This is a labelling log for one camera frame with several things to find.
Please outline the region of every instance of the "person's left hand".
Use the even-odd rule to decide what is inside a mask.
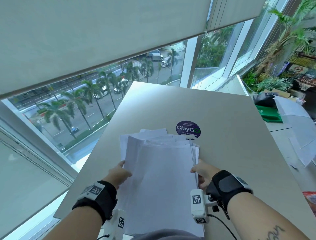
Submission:
[[[119,186],[133,175],[130,171],[122,168],[124,163],[125,161],[119,162],[118,165],[109,170],[109,174],[102,180],[111,183],[116,189],[119,189]]]

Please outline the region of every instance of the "person's left arm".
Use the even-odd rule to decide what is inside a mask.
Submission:
[[[111,183],[116,189],[132,174],[123,169],[124,161],[121,161],[103,181]],[[102,226],[102,218],[99,213],[89,207],[77,207],[72,210],[55,228],[53,228],[43,240],[96,240]]]

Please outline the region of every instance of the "round purple sticker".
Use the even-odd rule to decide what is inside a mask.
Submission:
[[[176,131],[179,135],[192,135],[191,139],[198,138],[201,135],[200,127],[190,121],[182,121],[178,123]]]

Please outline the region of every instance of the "glass pane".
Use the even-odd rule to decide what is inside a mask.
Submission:
[[[205,89],[202,87],[202,81],[206,77],[212,76],[216,81],[223,75],[243,24],[242,22],[203,36],[193,74],[192,88]]]
[[[260,16],[253,20],[247,36],[238,53],[237,60],[231,72],[231,75],[233,75],[236,71],[238,71],[251,61],[249,57],[252,54],[255,45],[257,44],[264,28],[266,27],[272,15],[271,13],[269,13],[269,10],[271,8],[274,8],[277,5],[278,1],[279,0],[266,0]]]
[[[133,81],[180,86],[187,41],[9,98],[81,169]]]

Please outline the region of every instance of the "black cable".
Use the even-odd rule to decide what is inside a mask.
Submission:
[[[216,217],[215,215],[212,215],[212,214],[208,214],[207,215],[208,217],[214,217],[216,219],[218,219],[222,224],[224,224],[224,226],[228,229],[228,231],[232,234],[232,236],[235,238],[235,240],[238,240],[235,235],[232,233],[232,231],[229,229],[229,227],[222,221],[220,220],[218,217]]]
[[[109,237],[109,236],[110,236],[109,234],[107,234],[107,235],[103,235],[103,236],[101,236],[101,237],[97,238],[97,240],[99,240],[100,238],[103,238],[103,237]]]

